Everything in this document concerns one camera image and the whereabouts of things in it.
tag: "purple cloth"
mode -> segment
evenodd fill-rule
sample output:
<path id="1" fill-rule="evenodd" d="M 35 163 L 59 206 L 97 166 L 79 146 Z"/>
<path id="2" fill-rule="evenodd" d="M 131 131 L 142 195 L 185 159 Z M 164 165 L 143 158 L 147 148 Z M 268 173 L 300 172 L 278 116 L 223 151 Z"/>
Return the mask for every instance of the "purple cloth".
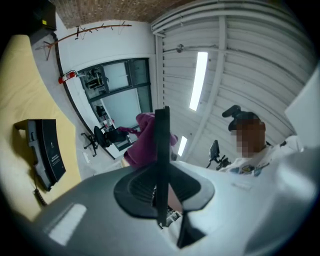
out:
<path id="1" fill-rule="evenodd" d="M 119 127 L 120 131 L 135 134 L 138 140 L 124 153 L 124 159 L 135 168 L 140 168 L 157 160 L 157 147 L 154 140 L 155 114 L 141 113 L 136 116 L 140 131 Z M 174 146 L 178 142 L 176 135 L 170 134 L 170 144 Z"/>

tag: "desk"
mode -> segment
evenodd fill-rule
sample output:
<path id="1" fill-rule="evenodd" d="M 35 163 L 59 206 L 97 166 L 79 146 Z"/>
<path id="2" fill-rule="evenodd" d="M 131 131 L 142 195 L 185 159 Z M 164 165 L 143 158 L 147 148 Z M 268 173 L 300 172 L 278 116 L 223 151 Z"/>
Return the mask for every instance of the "desk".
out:
<path id="1" fill-rule="evenodd" d="M 56 119 L 57 139 L 66 173 L 50 192 L 39 189 L 49 204 L 81 181 L 76 129 L 44 85 L 29 38 L 15 35 L 0 61 L 0 184 L 11 207 L 33 220 L 41 211 L 33 195 L 33 153 L 25 140 L 25 132 L 13 126 L 25 119 Z"/>

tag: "fluorescent light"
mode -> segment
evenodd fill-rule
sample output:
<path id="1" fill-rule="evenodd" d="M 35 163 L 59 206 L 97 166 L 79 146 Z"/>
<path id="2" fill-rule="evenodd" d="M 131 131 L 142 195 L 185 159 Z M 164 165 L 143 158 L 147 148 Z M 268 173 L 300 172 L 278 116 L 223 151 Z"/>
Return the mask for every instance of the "fluorescent light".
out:
<path id="1" fill-rule="evenodd" d="M 208 61 L 208 53 L 198 52 L 198 58 L 196 59 L 194 83 L 193 83 L 192 95 L 191 95 L 190 106 L 189 106 L 189 108 L 194 111 L 197 111 L 197 107 L 199 104 L 200 95 L 202 91 L 202 86 L 204 85 L 207 61 Z"/>
<path id="2" fill-rule="evenodd" d="M 181 142 L 180 142 L 180 146 L 179 146 L 179 150 L 178 150 L 178 155 L 179 155 L 180 157 L 182 157 L 182 154 L 184 153 L 186 144 L 187 144 L 187 138 L 184 137 L 184 136 L 182 136 Z"/>

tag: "floor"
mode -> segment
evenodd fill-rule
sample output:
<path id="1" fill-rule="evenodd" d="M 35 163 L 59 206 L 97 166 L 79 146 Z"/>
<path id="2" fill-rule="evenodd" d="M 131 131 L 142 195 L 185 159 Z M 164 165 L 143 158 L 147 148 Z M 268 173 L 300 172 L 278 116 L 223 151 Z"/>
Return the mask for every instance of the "floor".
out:
<path id="1" fill-rule="evenodd" d="M 43 38 L 43 40 L 53 42 L 53 38 L 50 35 Z M 84 146 L 88 144 L 88 140 L 84 136 L 81 136 L 81 133 L 88 132 L 74 111 L 64 87 L 58 83 L 60 75 L 56 53 L 52 49 L 49 59 L 46 61 L 45 50 L 35 50 L 35 48 L 43 45 L 43 40 L 32 46 L 34 60 L 42 80 L 55 103 L 75 126 L 76 157 L 81 179 L 84 180 L 91 176 L 117 169 L 119 159 L 113 160 L 101 147 L 98 147 L 95 157 L 93 157 L 92 147 L 84 149 Z"/>

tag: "black cap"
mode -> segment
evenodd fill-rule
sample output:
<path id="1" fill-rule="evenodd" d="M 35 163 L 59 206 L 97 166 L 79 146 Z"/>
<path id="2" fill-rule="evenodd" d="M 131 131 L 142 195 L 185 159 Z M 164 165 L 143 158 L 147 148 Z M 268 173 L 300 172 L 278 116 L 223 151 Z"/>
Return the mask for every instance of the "black cap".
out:
<path id="1" fill-rule="evenodd" d="M 230 116 L 234 118 L 228 126 L 229 132 L 236 130 L 237 124 L 242 124 L 246 120 L 258 119 L 260 121 L 260 118 L 255 113 L 241 111 L 241 107 L 238 105 L 233 105 L 230 107 L 228 110 L 222 113 L 222 116 L 224 118 L 228 118 Z"/>

